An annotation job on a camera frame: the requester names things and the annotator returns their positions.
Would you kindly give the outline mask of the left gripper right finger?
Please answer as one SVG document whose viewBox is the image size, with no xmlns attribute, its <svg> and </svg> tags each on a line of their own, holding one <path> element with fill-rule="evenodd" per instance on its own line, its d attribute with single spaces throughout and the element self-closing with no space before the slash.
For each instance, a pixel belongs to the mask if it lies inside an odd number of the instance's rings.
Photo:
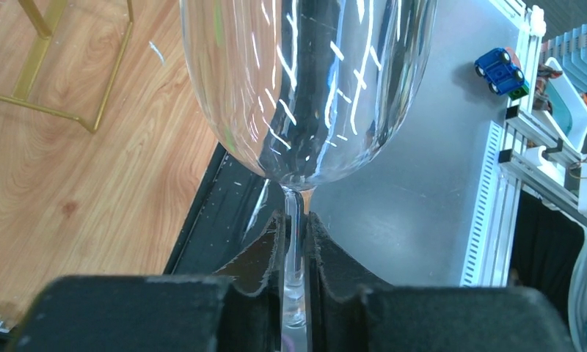
<svg viewBox="0 0 587 352">
<path fill-rule="evenodd" d="M 307 216 L 310 351 L 571 351 L 548 300 L 526 287 L 403 287 L 371 273 Z"/>
</svg>

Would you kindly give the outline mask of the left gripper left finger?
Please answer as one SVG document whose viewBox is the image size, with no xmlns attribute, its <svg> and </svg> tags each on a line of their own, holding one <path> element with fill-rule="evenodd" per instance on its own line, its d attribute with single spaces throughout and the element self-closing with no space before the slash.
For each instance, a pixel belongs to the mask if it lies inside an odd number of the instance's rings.
<svg viewBox="0 0 587 352">
<path fill-rule="evenodd" d="M 63 276 L 9 351 L 279 351 L 286 218 L 209 275 Z"/>
</svg>

